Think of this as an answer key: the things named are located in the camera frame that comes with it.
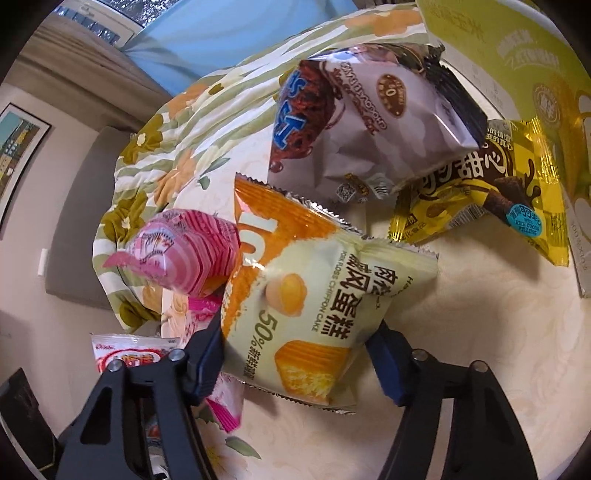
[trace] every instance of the pink wrapper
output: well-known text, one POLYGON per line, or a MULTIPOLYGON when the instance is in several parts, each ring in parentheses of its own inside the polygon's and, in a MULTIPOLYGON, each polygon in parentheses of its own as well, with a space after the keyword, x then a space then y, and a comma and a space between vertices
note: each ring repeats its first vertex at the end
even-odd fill
POLYGON ((233 223, 196 210, 173 209, 146 223, 105 267, 127 267, 164 288, 201 298, 226 283, 238 247, 233 223))
MULTIPOLYGON (((189 298, 189 314, 187 315, 185 332, 180 345, 184 347, 191 336, 207 328, 214 315, 222 306, 222 297, 210 295, 205 299, 189 298)), ((220 373, 213 393, 207 403, 222 428, 230 433, 236 430, 242 420, 244 405, 244 384, 234 377, 220 373)))

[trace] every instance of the snack package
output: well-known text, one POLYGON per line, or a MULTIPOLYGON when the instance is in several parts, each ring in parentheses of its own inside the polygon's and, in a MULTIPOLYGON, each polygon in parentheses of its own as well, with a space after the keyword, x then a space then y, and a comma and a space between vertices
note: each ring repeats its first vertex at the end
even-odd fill
POLYGON ((325 206, 391 199, 478 149, 486 115, 442 51, 361 44, 302 60, 280 90, 269 183, 325 206))
POLYGON ((350 406, 338 380, 391 301, 437 276, 437 257, 364 239, 328 211, 238 176, 240 258, 222 305, 224 370, 309 404, 350 406))
MULTIPOLYGON (((180 347, 187 345, 195 332, 206 329, 222 305, 222 297, 213 294, 205 299, 189 298, 187 320, 180 347)), ((217 378, 212 394, 207 398, 220 426, 230 433, 236 430, 242 421, 244 408, 244 383, 221 372, 217 378)))
POLYGON ((432 172, 418 189, 401 192, 390 237, 416 244, 487 212, 554 265, 568 266, 558 169, 537 118, 489 121, 480 150, 432 172))
MULTIPOLYGON (((200 322, 198 330, 207 328, 207 322, 200 322)), ((123 360, 127 367, 138 367, 159 362, 175 348, 184 348, 179 338, 142 337, 137 335, 92 335, 92 348, 95 353, 96 368, 102 373, 113 360, 123 360)), ((212 413, 222 428, 230 433, 236 430, 242 420, 244 404, 244 384, 224 373, 220 373, 212 394, 206 399, 212 413)), ((154 443, 160 434, 157 422, 148 428, 148 440, 154 443)))
POLYGON ((195 332, 207 328, 217 311, 222 306, 222 296, 212 294, 204 299, 189 297, 188 315, 185 321, 184 334, 181 337, 181 345, 187 345, 195 332))
POLYGON ((128 267, 177 293, 207 297, 226 283, 238 246, 234 224, 196 210, 172 209, 146 223, 105 267, 128 267))
POLYGON ((178 338, 140 337, 137 335, 92 335, 96 368, 102 373, 113 360, 123 360, 128 367, 153 364, 178 348, 178 338))

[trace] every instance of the picture frame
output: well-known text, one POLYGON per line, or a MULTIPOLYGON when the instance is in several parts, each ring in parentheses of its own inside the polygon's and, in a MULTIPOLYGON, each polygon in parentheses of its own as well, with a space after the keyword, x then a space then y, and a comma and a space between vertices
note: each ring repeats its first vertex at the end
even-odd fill
POLYGON ((0 113, 0 232, 29 163, 51 125, 9 103, 0 113))

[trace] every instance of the beige wall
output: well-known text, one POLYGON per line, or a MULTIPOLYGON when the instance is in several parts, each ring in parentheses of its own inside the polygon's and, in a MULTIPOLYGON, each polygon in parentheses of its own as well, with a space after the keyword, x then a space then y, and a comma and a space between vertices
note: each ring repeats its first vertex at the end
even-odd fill
POLYGON ((97 132, 11 85, 12 102, 53 126, 25 172, 0 237, 0 381, 23 367, 56 433, 77 415, 95 383, 89 332, 121 332, 106 310, 45 293, 37 276, 70 185, 97 132))

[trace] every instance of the chocolate cake package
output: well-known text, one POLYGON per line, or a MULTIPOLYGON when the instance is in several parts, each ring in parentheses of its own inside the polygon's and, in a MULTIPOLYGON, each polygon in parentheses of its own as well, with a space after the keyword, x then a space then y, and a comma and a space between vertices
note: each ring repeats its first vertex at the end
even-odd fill
POLYGON ((477 150, 486 115, 442 51, 360 44, 301 61, 280 90, 269 183, 325 206, 393 202, 409 181, 477 150))

